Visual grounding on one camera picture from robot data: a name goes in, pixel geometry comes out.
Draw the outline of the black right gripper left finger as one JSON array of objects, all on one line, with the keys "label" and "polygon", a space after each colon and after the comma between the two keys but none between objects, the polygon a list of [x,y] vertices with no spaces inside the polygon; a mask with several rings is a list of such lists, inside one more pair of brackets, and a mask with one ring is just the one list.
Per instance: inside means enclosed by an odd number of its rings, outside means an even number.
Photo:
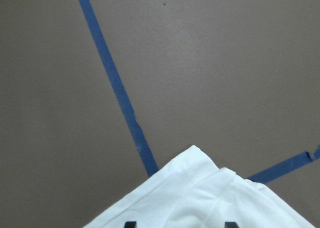
[{"label": "black right gripper left finger", "polygon": [[137,222],[126,222],[124,224],[124,228],[136,228],[137,227]]}]

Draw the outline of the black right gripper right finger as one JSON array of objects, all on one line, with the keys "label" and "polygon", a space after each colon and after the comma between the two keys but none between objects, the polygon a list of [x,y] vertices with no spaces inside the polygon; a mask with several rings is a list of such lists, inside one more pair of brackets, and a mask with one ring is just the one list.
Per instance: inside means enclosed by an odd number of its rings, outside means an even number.
[{"label": "black right gripper right finger", "polygon": [[238,228],[238,224],[236,222],[225,222],[224,228]]}]

